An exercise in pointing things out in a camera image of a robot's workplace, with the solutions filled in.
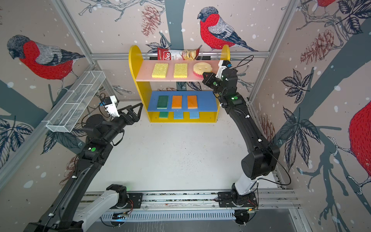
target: table surface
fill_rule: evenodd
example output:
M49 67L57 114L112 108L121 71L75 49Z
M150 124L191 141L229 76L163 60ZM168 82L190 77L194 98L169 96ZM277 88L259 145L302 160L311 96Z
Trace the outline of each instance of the table surface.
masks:
M137 103L121 101L119 107ZM111 184L128 191L230 189L242 174L246 155L244 139L224 109L217 123L151 124L142 115L125 127L124 139L87 191L101 192ZM271 173L266 178L274 181ZM259 188L272 187L277 185L259 182Z

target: green sponge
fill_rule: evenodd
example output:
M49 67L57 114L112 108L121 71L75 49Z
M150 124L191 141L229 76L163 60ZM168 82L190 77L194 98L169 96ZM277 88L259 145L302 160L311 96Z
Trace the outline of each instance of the green sponge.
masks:
M167 109L169 96L158 96L157 109Z

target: bullfinch illustration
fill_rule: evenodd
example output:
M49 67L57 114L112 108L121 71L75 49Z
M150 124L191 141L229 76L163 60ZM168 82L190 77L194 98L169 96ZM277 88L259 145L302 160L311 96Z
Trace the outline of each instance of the bullfinch illustration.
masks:
M30 40L23 35L16 35L9 39L7 44L10 56L24 63L37 76L49 80L61 80L72 71L77 59L84 58L76 52L68 52L57 46L43 45Z
M353 180L354 183L359 187L359 192L355 193L362 195L362 187L371 182L371 102L358 111L350 121L350 149L339 147L335 141L335 138L329 138L334 141L336 146L336 152L334 155L337 154L337 149L341 149L352 154L367 172L368 177L362 183L358 183L352 176L348 176L348 178Z
M203 8L198 14L197 19L200 19L201 38L211 47L211 51L222 49L224 45L228 45L229 47L244 47L256 52L255 49L249 47L237 35L233 27L224 22L215 7L208 6Z

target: yellow shelf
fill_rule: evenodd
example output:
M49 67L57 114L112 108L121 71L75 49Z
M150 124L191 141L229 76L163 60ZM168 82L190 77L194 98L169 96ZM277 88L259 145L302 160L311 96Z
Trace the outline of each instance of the yellow shelf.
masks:
M230 51L227 45L224 45L221 51L221 58L223 60L230 60ZM174 119L173 112L169 112L168 118L159 118L159 115L160 115L159 112L148 112L147 110L148 110L148 106L149 106L151 95L152 95L152 89L151 89L150 82L149 81L137 81L138 73L141 69L142 64L143 64L143 57L142 57L142 52L140 51L139 47L137 45L131 46L130 51L129 51L130 72L133 77L135 86L137 87L139 96L144 105L143 108L145 109L150 122L216 123L218 119L219 109L220 109L218 99L215 99L216 101L215 104L217 105L217 111L216 112L200 112L199 119L190 119L189 112L184 112L184 119L180 119L180 120Z

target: wire mesh basket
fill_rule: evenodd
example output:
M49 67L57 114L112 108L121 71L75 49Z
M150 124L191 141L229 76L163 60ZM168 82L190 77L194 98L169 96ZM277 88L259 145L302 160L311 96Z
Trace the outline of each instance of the wire mesh basket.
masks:
M76 89L67 91L70 96L46 127L52 132L71 132L105 79L103 71L89 71Z

